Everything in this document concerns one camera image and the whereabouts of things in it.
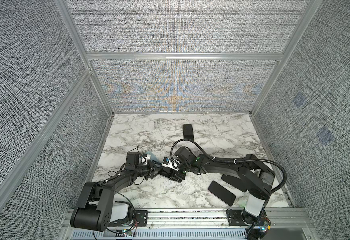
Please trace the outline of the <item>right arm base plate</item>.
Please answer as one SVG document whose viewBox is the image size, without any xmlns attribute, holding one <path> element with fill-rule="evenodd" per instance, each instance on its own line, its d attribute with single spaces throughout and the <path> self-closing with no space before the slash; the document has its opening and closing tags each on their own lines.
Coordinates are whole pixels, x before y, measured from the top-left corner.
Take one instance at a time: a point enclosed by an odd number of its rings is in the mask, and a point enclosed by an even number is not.
<svg viewBox="0 0 350 240">
<path fill-rule="evenodd" d="M 253 223 L 255 226 L 270 225 L 270 219 L 264 209 L 258 217 L 242 212 L 243 209 L 227 209 L 225 211 L 230 226 L 251 226 Z"/>
</svg>

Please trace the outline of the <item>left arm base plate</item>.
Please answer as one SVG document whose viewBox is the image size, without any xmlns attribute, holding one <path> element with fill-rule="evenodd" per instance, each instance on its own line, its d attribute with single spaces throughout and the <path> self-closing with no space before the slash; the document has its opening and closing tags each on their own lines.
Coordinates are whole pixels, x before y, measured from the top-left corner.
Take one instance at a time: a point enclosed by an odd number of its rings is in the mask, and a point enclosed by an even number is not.
<svg viewBox="0 0 350 240">
<path fill-rule="evenodd" d="M 124 219 L 111 221 L 109 227 L 132 227 L 134 224 L 137 224 L 138 227 L 146 227 L 148 222 L 148 213 L 147 210 L 137 210 L 137 219 L 135 220 L 135 215 L 128 214 Z"/>
</svg>

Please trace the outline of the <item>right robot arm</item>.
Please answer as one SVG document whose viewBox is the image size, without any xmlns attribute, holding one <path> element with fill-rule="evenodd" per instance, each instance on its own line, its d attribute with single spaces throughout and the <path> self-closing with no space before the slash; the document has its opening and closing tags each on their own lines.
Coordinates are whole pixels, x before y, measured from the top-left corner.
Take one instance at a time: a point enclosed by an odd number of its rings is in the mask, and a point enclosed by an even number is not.
<svg viewBox="0 0 350 240">
<path fill-rule="evenodd" d="M 204 150 L 196 156 L 188 147 L 179 148 L 174 157 L 179 160 L 178 173 L 222 174 L 222 179 L 249 197 L 242 211 L 247 225 L 257 224 L 264 213 L 270 196 L 284 186 L 286 173 L 279 164 L 248 154 L 244 158 L 228 159 L 208 155 Z"/>
</svg>

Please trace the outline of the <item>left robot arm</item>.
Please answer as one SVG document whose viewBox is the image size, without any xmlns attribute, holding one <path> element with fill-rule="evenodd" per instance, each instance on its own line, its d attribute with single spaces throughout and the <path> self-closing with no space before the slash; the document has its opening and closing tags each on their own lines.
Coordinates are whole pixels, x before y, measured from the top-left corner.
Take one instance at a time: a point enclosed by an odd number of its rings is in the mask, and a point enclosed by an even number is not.
<svg viewBox="0 0 350 240">
<path fill-rule="evenodd" d="M 104 232 L 109 226 L 114 205 L 114 196 L 120 190 L 133 185 L 138 177 L 153 179 L 161 170 L 152 161 L 134 167 L 125 165 L 114 176 L 99 182 L 87 182 L 83 186 L 71 216 L 73 228 Z"/>
</svg>

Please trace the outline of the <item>light blue phone case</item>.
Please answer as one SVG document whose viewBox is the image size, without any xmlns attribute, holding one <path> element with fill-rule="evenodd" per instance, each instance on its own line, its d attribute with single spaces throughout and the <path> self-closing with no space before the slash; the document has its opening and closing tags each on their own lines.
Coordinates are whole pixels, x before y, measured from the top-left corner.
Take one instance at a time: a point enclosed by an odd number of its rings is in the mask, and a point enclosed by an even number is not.
<svg viewBox="0 0 350 240">
<path fill-rule="evenodd" d="M 153 154 L 150 154 L 150 153 L 145 153 L 144 154 L 144 157 L 145 157 L 145 159 L 148 161 L 148 160 L 150 160 L 150 161 L 152 161 L 152 162 L 159 162 L 159 160 L 157 159 L 157 157 L 155 156 L 155 155 L 153 155 Z"/>
</svg>

